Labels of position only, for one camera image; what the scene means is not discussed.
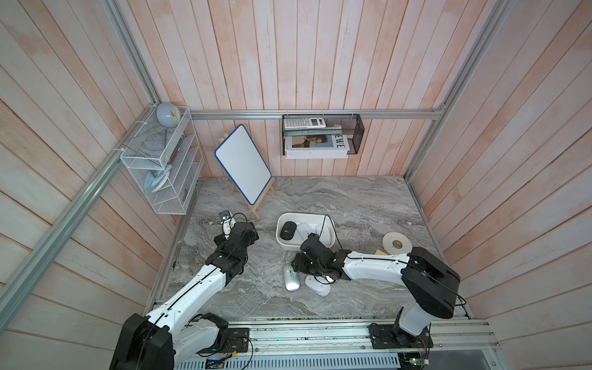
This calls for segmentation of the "silver mouse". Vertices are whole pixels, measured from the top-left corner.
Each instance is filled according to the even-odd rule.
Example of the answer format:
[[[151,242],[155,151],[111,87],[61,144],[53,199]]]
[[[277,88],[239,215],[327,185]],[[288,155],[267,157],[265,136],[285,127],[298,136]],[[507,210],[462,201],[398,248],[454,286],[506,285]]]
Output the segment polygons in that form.
[[[299,290],[301,283],[300,277],[298,273],[294,271],[293,267],[290,264],[285,264],[283,266],[283,279],[285,282],[285,288],[287,291],[297,291]]]

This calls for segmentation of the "white plastic storage box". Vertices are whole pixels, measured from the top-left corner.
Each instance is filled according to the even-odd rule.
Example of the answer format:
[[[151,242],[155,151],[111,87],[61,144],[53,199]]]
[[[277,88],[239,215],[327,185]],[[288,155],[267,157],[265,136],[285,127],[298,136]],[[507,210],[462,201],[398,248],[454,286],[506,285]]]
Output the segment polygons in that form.
[[[285,225],[295,224],[294,232],[290,239],[282,237]],[[307,237],[320,237],[320,242],[327,248],[331,248],[336,242],[335,227],[329,216],[321,214],[285,213],[277,220],[276,241],[285,251],[300,251],[300,246]]]

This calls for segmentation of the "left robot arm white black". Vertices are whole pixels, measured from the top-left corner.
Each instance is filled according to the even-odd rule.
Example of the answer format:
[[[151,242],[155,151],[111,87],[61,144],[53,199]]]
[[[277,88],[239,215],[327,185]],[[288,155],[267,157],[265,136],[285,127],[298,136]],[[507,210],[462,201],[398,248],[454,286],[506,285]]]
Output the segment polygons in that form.
[[[132,314],[124,322],[109,367],[173,369],[212,347],[225,320],[204,314],[197,324],[190,322],[205,303],[244,272],[248,247],[257,240],[254,224],[244,221],[215,237],[217,248],[189,283],[147,315]]]

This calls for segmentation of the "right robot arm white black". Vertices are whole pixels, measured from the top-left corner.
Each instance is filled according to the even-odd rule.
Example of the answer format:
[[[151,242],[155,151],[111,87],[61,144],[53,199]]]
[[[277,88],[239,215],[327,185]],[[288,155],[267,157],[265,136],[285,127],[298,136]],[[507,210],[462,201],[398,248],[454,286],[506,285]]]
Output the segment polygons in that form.
[[[414,303],[401,308],[392,325],[368,325],[374,349],[433,347],[430,325],[448,320],[466,300],[459,294],[460,276],[425,248],[408,254],[376,255],[356,251],[332,251],[310,235],[290,263],[294,273],[305,274],[308,286],[326,296],[338,280],[376,280],[401,285]]]

